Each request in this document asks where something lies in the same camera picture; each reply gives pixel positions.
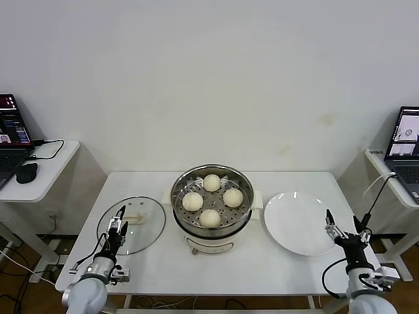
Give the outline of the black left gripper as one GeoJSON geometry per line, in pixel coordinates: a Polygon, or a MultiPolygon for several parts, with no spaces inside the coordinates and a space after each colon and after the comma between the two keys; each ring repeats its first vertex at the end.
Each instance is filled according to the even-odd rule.
{"type": "Polygon", "coordinates": [[[123,245],[128,230],[128,221],[121,228],[125,210],[126,206],[123,205],[109,221],[108,237],[102,249],[102,256],[106,258],[115,259],[119,248],[123,245]]]}

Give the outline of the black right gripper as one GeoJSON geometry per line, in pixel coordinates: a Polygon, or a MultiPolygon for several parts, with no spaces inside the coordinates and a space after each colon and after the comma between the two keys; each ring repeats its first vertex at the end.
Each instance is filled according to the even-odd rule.
{"type": "Polygon", "coordinates": [[[370,219],[371,214],[364,214],[361,220],[354,215],[353,221],[358,235],[346,233],[344,236],[344,232],[335,224],[335,220],[330,210],[326,210],[325,230],[327,235],[335,241],[335,244],[343,249],[347,261],[346,271],[357,268],[372,269],[372,264],[367,261],[364,253],[364,249],[369,244],[372,234],[367,226],[370,219]]]}

